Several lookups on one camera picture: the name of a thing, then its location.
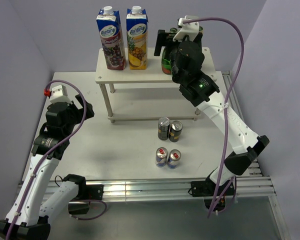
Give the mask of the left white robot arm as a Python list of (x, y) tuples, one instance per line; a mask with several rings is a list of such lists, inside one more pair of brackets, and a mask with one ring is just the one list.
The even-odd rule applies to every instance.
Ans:
[(45, 113), (46, 121), (33, 142), (29, 169), (20, 192), (6, 215), (0, 220), (0, 238), (3, 240), (46, 240), (51, 223), (71, 200), (86, 197), (86, 179), (68, 174), (55, 193), (42, 202), (51, 176), (59, 165), (72, 137), (95, 113), (90, 103), (76, 95), (82, 106), (66, 95), (50, 96)]

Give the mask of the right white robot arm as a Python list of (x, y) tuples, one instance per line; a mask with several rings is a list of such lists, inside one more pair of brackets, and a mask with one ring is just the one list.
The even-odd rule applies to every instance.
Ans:
[(174, 32), (160, 29), (154, 55), (159, 56), (162, 48), (168, 49), (172, 81), (179, 85), (182, 96), (215, 124), (224, 135), (224, 144), (232, 148), (230, 155), (226, 155), (225, 149), (222, 151), (220, 166), (207, 178), (207, 191), (217, 195), (226, 182), (247, 170), (270, 140), (244, 123), (229, 106), (218, 85), (202, 71), (205, 55), (197, 40), (191, 41), (185, 36), (173, 41), (174, 36)]

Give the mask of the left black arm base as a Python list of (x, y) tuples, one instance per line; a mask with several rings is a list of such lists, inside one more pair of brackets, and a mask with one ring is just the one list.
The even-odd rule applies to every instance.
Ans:
[(102, 200), (104, 192), (103, 184), (88, 184), (83, 194), (73, 198), (68, 204), (68, 213), (71, 215), (86, 215), (92, 208), (92, 202), (84, 202), (83, 200)]

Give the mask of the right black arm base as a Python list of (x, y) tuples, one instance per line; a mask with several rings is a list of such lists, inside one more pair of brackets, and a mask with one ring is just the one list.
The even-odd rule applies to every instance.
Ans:
[[(188, 194), (194, 198), (203, 197), (204, 206), (209, 210), (213, 206), (213, 195), (216, 185), (210, 180), (210, 176), (205, 180), (196, 180), (190, 182), (190, 189)], [(223, 185), (219, 186), (216, 195), (217, 204), (215, 205), (213, 212), (223, 212), (228, 206), (230, 206), (236, 196), (237, 192), (237, 178), (234, 176), (230, 180), (227, 180)]]

